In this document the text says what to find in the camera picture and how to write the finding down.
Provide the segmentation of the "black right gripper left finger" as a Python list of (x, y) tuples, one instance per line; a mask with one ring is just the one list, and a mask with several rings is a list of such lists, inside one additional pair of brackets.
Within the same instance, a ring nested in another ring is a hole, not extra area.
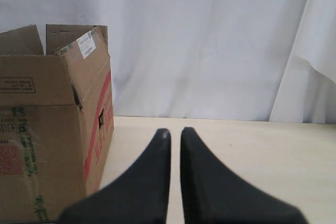
[(171, 135), (158, 129), (123, 174), (67, 207), (57, 223), (166, 223), (170, 177)]

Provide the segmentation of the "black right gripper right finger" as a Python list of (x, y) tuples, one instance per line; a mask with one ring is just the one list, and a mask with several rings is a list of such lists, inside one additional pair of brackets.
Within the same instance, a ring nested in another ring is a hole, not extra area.
[(192, 127), (181, 133), (180, 184), (185, 223), (306, 223), (297, 207), (231, 171)]

